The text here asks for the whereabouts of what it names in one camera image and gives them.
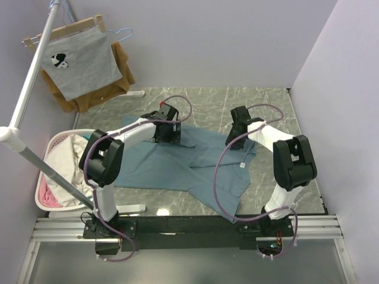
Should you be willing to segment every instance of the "black metal base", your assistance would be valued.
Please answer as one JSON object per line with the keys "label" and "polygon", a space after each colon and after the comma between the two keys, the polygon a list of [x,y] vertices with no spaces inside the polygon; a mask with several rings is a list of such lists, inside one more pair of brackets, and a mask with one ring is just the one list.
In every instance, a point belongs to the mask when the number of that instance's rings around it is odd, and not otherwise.
{"label": "black metal base", "polygon": [[[198,249],[238,247],[241,250],[255,250],[257,237],[276,237],[279,230],[283,237],[292,237],[291,220],[284,218],[276,230],[263,230],[261,222],[235,224],[221,216],[198,217],[119,217],[114,228],[122,230],[134,239],[139,250],[144,249]],[[86,222],[87,230],[83,238],[117,238],[118,235],[109,232],[92,220]],[[107,251],[106,243],[102,249]],[[122,251],[131,251],[128,241],[123,241]]]}
{"label": "black metal base", "polygon": [[[118,218],[114,222],[109,222],[112,228],[121,231],[130,238],[135,238],[136,236],[136,224],[137,221],[131,218]],[[87,220],[85,223],[85,228],[83,232],[83,238],[119,238],[120,236],[108,228],[106,228],[99,219]]]}

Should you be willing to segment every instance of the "marble floor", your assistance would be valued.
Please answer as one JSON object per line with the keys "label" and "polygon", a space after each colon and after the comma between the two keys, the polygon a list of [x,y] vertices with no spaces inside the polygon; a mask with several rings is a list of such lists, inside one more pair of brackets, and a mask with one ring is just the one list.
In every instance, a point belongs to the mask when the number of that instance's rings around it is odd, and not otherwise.
{"label": "marble floor", "polygon": [[[230,110],[241,105],[270,103],[284,111],[285,118],[272,126],[286,133],[299,135],[300,129],[285,88],[142,88],[142,98],[115,98],[91,108],[79,116],[76,128],[93,128],[103,131],[121,127],[124,114],[142,115],[157,110],[159,103],[170,95],[186,95],[193,105],[193,115],[186,124],[228,134],[232,125]],[[182,99],[169,102],[181,115],[189,110]],[[277,117],[275,110],[259,107],[250,111],[252,117],[270,120]],[[258,146],[257,155],[250,164],[251,184],[241,196],[238,214],[258,214],[268,202],[275,187],[272,170],[272,153]],[[117,205],[146,204],[141,215],[214,215],[212,209],[203,205],[188,192],[154,189],[115,188]],[[317,183],[312,181],[296,200],[296,211],[300,214],[324,213],[323,201]]]}

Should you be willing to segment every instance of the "white cloth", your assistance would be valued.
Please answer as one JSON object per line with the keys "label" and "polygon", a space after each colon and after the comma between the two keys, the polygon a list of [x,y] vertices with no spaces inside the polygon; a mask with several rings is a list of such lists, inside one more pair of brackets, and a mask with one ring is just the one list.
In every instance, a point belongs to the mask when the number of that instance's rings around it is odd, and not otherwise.
{"label": "white cloth", "polygon": [[[45,158],[45,162],[77,190],[90,197],[92,196],[91,187],[85,183],[83,171],[79,168],[79,161],[87,143],[85,138],[71,134],[51,150]],[[45,179],[50,191],[61,206],[70,207],[80,204],[80,201],[46,175]]]}

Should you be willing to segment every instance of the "white laundry basket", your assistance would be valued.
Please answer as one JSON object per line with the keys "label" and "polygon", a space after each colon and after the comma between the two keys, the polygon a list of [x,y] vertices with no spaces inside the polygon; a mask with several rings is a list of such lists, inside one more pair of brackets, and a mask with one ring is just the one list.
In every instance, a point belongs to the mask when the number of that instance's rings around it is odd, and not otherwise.
{"label": "white laundry basket", "polygon": [[[77,129],[77,130],[68,130],[68,131],[64,131],[64,132],[58,133],[57,135],[55,135],[50,140],[49,144],[47,145],[47,149],[46,149],[45,155],[43,157],[43,160],[45,160],[47,154],[55,146],[57,146],[59,143],[61,143],[69,135],[76,134],[76,135],[79,135],[79,136],[82,136],[82,137],[85,137],[85,138],[89,138],[94,131],[95,130],[93,130],[93,129]],[[80,209],[80,208],[84,208],[85,207],[84,204],[80,204],[80,205],[77,205],[77,206],[70,206],[70,207],[46,207],[46,206],[44,206],[40,202],[40,194],[39,194],[40,193],[40,189],[43,186],[42,178],[44,178],[43,177],[43,173],[40,172],[40,176],[38,177],[36,194],[34,196],[34,199],[36,200],[36,204],[37,204],[37,206],[39,208],[41,208],[42,210],[45,210],[45,211],[69,211],[69,210],[76,210],[76,209]]]}

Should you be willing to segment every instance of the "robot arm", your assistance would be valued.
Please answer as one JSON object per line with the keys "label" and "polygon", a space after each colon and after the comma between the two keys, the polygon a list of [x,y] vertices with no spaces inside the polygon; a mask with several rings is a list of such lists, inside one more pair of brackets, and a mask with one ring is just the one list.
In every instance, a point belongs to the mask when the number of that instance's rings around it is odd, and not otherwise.
{"label": "robot arm", "polygon": [[[266,124],[261,118],[251,118],[248,110],[240,106],[230,111],[233,118],[233,127],[227,138],[229,144],[237,136],[251,132]],[[271,199],[264,206],[262,212],[292,206],[301,190],[316,178],[317,169],[314,163],[308,138],[304,135],[293,136],[276,128],[266,125],[262,129],[249,134],[248,139],[256,141],[273,152],[274,176],[277,184]],[[232,146],[232,149],[241,149],[244,139]],[[269,215],[272,220],[285,218],[290,211],[280,210]]]}
{"label": "robot arm", "polygon": [[114,181],[121,169],[123,152],[142,141],[179,143],[181,124],[169,124],[159,121],[172,121],[178,115],[178,110],[166,103],[161,103],[159,111],[142,115],[136,122],[123,128],[105,133],[96,130],[92,133],[84,153],[79,162],[79,167],[84,168],[85,159],[90,148],[101,137],[109,134],[117,134],[112,138],[106,138],[96,145],[94,152],[88,161],[88,179],[97,184],[96,195],[98,208],[105,221],[110,221],[117,215],[114,203]]}

